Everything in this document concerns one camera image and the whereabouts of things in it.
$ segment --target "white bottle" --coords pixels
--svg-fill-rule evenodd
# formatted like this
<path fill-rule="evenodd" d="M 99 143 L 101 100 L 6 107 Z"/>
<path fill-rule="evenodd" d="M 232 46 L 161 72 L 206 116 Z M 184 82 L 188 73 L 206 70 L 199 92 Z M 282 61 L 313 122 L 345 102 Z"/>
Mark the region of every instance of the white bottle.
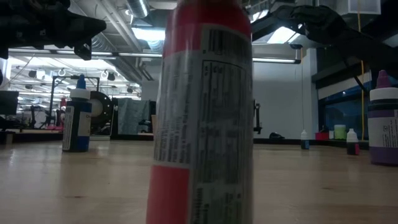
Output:
<path fill-rule="evenodd" d="M 301 133 L 301 149 L 310 149 L 310 140 L 305 130 Z"/>

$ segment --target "red container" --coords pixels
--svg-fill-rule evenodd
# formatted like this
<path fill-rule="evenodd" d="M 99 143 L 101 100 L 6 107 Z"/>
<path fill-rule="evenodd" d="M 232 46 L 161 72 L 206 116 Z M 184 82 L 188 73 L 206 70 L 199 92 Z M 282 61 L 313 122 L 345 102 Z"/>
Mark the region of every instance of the red container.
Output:
<path fill-rule="evenodd" d="M 315 133 L 315 140 L 329 140 L 329 133 Z"/>
<path fill-rule="evenodd" d="M 252 223 L 252 52 L 233 0 L 187 0 L 166 28 L 147 224 Z"/>

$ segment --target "purple bottle cap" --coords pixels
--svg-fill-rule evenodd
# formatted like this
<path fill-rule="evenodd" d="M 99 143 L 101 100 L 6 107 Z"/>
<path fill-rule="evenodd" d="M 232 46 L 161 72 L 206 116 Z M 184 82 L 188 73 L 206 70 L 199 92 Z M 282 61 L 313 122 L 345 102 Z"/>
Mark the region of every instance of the purple bottle cap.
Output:
<path fill-rule="evenodd" d="M 388 74 L 385 70 L 381 70 L 377 78 L 376 88 L 388 88 L 388 87 L 391 87 L 390 80 L 388 79 Z"/>

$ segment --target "barcode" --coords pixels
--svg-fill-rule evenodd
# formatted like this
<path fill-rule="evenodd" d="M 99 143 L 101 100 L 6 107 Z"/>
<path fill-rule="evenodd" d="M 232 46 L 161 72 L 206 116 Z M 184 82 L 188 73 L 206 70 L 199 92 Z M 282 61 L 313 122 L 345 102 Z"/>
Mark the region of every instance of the barcode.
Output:
<path fill-rule="evenodd" d="M 225 30 L 209 30 L 207 51 L 230 57 L 252 57 L 249 42 L 238 34 Z"/>

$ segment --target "blue bottle cap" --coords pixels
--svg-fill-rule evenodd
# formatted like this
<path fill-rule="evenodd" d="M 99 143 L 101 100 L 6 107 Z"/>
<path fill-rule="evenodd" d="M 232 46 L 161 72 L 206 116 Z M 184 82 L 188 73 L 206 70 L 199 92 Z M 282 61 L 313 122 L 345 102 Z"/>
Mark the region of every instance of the blue bottle cap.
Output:
<path fill-rule="evenodd" d="M 86 80 L 83 74 L 80 74 L 79 79 L 77 80 L 76 88 L 86 89 Z"/>

